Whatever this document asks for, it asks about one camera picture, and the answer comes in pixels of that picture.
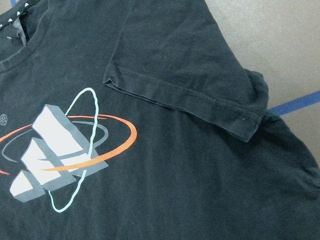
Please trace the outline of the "black graphic t-shirt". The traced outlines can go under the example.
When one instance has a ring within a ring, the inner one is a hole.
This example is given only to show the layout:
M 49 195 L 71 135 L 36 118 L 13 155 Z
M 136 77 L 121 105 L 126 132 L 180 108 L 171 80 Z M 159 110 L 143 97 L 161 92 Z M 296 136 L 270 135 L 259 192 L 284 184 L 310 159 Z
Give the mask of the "black graphic t-shirt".
M 203 0 L 0 16 L 3 240 L 317 240 L 320 169 Z

